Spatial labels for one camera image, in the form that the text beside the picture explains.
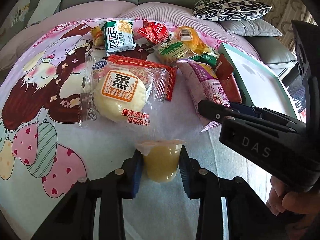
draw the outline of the patterned curtain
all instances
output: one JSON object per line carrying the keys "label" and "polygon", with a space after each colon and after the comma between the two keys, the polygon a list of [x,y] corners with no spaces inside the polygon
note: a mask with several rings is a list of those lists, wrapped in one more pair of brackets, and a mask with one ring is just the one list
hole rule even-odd
{"label": "patterned curtain", "polygon": [[291,26],[291,20],[304,21],[316,24],[308,9],[301,0],[257,0],[272,6],[264,20],[271,23],[280,30],[283,36],[276,37],[284,46],[286,46],[294,55],[294,37]]}

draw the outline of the red snack package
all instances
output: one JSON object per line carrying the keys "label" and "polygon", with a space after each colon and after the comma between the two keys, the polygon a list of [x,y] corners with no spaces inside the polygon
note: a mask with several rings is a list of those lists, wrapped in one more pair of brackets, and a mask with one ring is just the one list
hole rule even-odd
{"label": "red snack package", "polygon": [[137,32],[154,44],[166,40],[169,36],[168,30],[163,24],[146,20],[143,21],[143,27],[138,29]]}
{"label": "red snack package", "polygon": [[242,98],[236,80],[233,76],[233,66],[223,54],[220,54],[214,72],[230,102],[242,103]]}
{"label": "red snack package", "polygon": [[176,67],[168,67],[166,65],[162,65],[152,61],[146,61],[143,59],[118,56],[118,55],[110,55],[108,57],[108,61],[111,61],[118,65],[131,65],[131,66],[140,66],[147,68],[165,68],[168,75],[166,76],[164,84],[157,84],[157,87],[163,87],[164,92],[166,94],[165,99],[168,101],[172,100],[172,92],[173,87],[176,81],[177,68]]}

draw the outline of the sofa armrest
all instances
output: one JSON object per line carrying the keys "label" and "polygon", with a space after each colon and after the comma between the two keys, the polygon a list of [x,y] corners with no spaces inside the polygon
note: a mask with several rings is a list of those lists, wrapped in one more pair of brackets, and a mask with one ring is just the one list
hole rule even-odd
{"label": "sofa armrest", "polygon": [[261,61],[272,69],[290,68],[297,64],[296,57],[275,37],[245,37],[256,49]]}

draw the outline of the screw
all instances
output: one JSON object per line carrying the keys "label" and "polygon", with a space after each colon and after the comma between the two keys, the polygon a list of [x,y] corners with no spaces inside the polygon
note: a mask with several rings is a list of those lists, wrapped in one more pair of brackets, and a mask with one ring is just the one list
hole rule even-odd
{"label": "screw", "polygon": [[241,184],[242,182],[244,182],[244,179],[242,179],[241,177],[235,177],[235,182]]}
{"label": "screw", "polygon": [[122,175],[122,174],[124,174],[124,170],[123,169],[116,169],[115,170],[115,174],[116,175]]}
{"label": "screw", "polygon": [[78,179],[80,183],[85,183],[87,181],[87,177],[81,177]]}
{"label": "screw", "polygon": [[208,171],[206,169],[199,169],[199,174],[201,175],[207,175],[208,174]]}
{"label": "screw", "polygon": [[233,116],[225,116],[224,118],[229,119],[229,120],[234,120],[235,119]]}

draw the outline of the pink snack package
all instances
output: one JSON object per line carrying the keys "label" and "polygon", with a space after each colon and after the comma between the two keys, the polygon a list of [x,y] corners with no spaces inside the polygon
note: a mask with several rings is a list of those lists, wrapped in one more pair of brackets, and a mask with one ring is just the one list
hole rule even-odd
{"label": "pink snack package", "polygon": [[208,64],[188,59],[179,59],[177,66],[187,81],[196,112],[204,126],[202,132],[219,125],[215,121],[210,121],[200,116],[197,110],[198,103],[203,99],[230,106],[229,100],[212,68]]}

